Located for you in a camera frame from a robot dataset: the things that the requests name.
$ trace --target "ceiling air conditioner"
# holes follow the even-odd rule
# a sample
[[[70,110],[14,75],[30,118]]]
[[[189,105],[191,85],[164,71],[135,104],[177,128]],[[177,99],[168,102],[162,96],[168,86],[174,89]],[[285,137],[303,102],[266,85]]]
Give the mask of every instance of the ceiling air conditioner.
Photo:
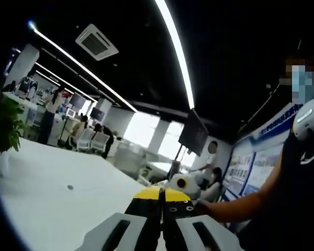
[[[92,24],[87,26],[75,42],[98,61],[119,53],[106,36]]]

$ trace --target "robotic arm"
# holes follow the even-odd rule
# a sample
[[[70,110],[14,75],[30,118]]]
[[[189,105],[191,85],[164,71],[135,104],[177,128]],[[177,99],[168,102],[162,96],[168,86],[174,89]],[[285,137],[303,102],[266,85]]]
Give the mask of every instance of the robotic arm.
[[[134,196],[125,213],[115,213],[89,231],[76,251],[153,251],[161,231],[170,251],[242,250],[229,230],[198,215],[187,195],[151,186]]]

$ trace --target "poster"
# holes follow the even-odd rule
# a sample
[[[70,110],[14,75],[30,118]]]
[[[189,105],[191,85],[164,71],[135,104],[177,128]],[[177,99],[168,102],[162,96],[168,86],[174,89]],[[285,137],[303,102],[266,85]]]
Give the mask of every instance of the poster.
[[[239,156],[237,165],[235,168],[233,168],[228,190],[237,196],[241,194],[244,183],[249,176],[254,155],[254,153],[251,153],[248,155]]]
[[[256,153],[243,196],[257,192],[270,175],[283,148],[283,144]]]
[[[234,170],[237,167],[237,164],[238,164],[238,161],[239,161],[239,157],[240,157],[239,155],[232,155],[231,156],[229,167],[227,169],[227,173],[226,173],[225,179],[223,180],[223,185],[225,187],[229,186],[229,182],[231,180],[231,177],[233,176]]]

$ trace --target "yellow robot part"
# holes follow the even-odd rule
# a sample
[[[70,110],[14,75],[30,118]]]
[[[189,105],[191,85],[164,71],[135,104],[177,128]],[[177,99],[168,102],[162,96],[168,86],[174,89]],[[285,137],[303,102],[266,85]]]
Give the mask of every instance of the yellow robot part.
[[[144,188],[134,196],[134,199],[158,200],[161,188],[159,186],[151,186]]]
[[[190,201],[190,197],[183,192],[168,187],[165,189],[165,201]]]

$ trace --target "green leaves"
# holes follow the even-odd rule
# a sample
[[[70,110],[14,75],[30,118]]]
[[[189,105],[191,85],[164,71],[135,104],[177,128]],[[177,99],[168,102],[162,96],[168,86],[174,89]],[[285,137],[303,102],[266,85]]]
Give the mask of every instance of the green leaves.
[[[25,128],[18,115],[23,110],[19,104],[6,96],[0,99],[0,152],[13,147],[16,151],[20,148],[20,131]]]

